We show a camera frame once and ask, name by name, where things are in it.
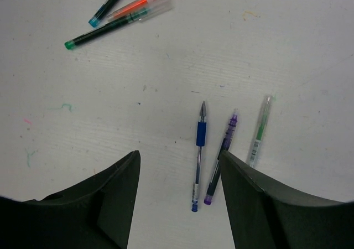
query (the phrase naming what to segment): green pen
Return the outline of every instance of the green pen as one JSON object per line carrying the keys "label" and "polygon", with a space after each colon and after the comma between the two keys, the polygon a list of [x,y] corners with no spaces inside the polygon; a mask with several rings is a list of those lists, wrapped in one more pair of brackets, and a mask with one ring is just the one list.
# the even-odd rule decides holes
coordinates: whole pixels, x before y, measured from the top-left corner
{"label": "green pen", "polygon": [[269,111],[270,111],[270,104],[272,103],[272,96],[267,95],[264,98],[264,102],[262,105],[261,109],[261,114],[259,115],[259,120],[257,123],[257,133],[253,141],[253,147],[251,148],[251,151],[249,153],[249,158],[247,164],[254,168],[256,164],[256,157],[258,150],[261,146],[262,138],[264,131],[266,130],[267,123],[268,123],[268,118],[269,118]]}

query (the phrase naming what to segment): purple pen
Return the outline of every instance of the purple pen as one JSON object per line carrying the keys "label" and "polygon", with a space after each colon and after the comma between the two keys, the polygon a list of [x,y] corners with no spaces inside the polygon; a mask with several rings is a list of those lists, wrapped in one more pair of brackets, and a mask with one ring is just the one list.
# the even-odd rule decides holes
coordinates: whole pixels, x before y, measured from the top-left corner
{"label": "purple pen", "polygon": [[212,201],[212,197],[214,196],[217,182],[219,181],[220,177],[220,163],[219,163],[219,157],[222,151],[228,151],[231,145],[232,137],[236,129],[236,124],[237,124],[237,112],[234,110],[233,115],[230,119],[230,122],[228,123],[227,130],[225,133],[225,137],[221,143],[220,151],[219,154],[216,158],[215,161],[215,167],[214,170],[211,174],[211,179],[209,182],[208,190],[206,192],[206,196],[204,198],[204,204],[210,205]]}

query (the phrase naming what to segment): purple pen end cap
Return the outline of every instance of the purple pen end cap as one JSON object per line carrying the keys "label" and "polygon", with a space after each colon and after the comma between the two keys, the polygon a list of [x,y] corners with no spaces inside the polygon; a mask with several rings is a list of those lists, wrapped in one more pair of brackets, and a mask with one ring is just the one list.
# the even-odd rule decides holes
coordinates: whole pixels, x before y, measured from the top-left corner
{"label": "purple pen end cap", "polygon": [[197,204],[192,204],[192,211],[197,212],[198,211],[198,205]]}
{"label": "purple pen end cap", "polygon": [[211,205],[211,201],[212,201],[212,196],[207,195],[204,198],[204,204],[210,206]]}

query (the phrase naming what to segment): yellow ink mark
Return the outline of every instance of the yellow ink mark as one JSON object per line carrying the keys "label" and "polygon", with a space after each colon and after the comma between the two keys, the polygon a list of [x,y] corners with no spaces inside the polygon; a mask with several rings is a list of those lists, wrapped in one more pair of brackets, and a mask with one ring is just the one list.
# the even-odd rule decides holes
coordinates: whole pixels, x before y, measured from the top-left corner
{"label": "yellow ink mark", "polygon": [[258,18],[258,16],[256,14],[254,14],[252,11],[245,11],[242,16],[243,16],[243,20],[246,21],[246,14],[250,14],[252,16],[254,16],[255,18]]}

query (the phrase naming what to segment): orange mark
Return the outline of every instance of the orange mark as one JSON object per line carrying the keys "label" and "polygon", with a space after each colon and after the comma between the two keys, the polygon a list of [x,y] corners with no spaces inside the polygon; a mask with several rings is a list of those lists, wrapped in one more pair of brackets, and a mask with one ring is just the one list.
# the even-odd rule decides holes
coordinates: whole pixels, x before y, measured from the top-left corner
{"label": "orange mark", "polygon": [[258,18],[258,16],[257,16],[256,14],[254,14],[253,12],[251,12],[251,11],[245,11],[245,12],[242,14],[244,21],[246,21],[246,14],[249,14],[249,15],[254,16],[255,18]]}
{"label": "orange mark", "polygon": [[147,0],[136,0],[128,4],[127,6],[121,8],[116,14],[114,14],[114,18],[117,19],[129,13],[132,13],[138,10],[139,8],[143,7],[147,3],[148,3]]}

